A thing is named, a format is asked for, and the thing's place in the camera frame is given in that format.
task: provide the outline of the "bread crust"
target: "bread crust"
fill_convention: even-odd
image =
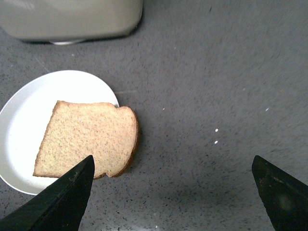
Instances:
[[[51,121],[52,121],[52,118],[53,116],[55,115],[55,111],[58,109],[58,107],[61,105],[61,104],[66,104],[66,105],[74,105],[74,104],[77,104],[77,103],[68,103],[68,102],[65,102],[65,101],[57,101],[56,105],[54,106],[53,110],[52,110],[52,115],[51,115],[51,118],[49,120],[49,123],[47,125],[47,128],[46,128],[46,131],[45,131],[45,134],[44,134],[44,138],[41,142],[41,145],[39,147],[39,151],[38,151],[38,154],[37,154],[37,158],[35,160],[35,168],[34,168],[34,172],[33,172],[33,176],[36,176],[36,177],[50,177],[50,178],[59,178],[61,176],[56,176],[56,175],[49,175],[49,174],[44,174],[43,176],[39,173],[37,173],[37,166],[39,164],[39,162],[41,161],[41,149],[42,149],[42,146],[45,142],[45,137],[46,135],[48,134],[48,131],[50,129],[50,124],[51,124]],[[83,104],[83,105],[91,105],[93,103],[78,103],[79,105],[80,104]],[[119,107],[119,108],[116,108],[113,104],[111,103],[97,103],[97,104],[105,104],[105,105],[109,105],[111,107],[114,107],[116,110],[123,110],[123,109],[129,109],[133,115],[135,116],[135,120],[136,120],[136,134],[135,134],[135,142],[134,142],[134,146],[132,148],[132,151],[131,151],[131,154],[130,154],[130,157],[129,157],[129,160],[127,161],[126,165],[122,168],[122,170],[120,170],[118,173],[110,176],[110,177],[119,177],[121,176],[131,165],[133,159],[134,159],[134,155],[135,153],[137,152],[137,149],[138,149],[138,146],[139,146],[139,142],[140,142],[140,127],[139,127],[139,122],[138,122],[138,119],[137,119],[137,116],[136,114],[134,113],[134,111],[128,107],[128,106],[122,106],[122,107]],[[100,179],[102,177],[104,177],[106,175],[106,173],[103,173],[101,175],[98,175],[97,177],[94,177],[94,180],[97,180],[97,179]]]

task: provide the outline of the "bread slice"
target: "bread slice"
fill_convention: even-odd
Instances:
[[[58,101],[41,142],[33,176],[59,178],[93,155],[94,178],[120,176],[137,149],[138,121],[129,107]]]

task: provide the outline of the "appliance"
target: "appliance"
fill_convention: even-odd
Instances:
[[[24,41],[67,44],[126,36],[141,15],[142,0],[0,1],[0,26]]]

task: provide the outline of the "white plate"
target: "white plate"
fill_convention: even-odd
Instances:
[[[20,192],[37,195],[57,180],[32,176],[57,100],[119,106],[105,82],[81,71],[49,73],[23,86],[0,112],[0,176]]]

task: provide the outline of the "toaster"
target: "toaster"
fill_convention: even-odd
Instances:
[[[142,0],[1,0],[0,26],[24,41],[67,44],[126,36],[142,15]]]

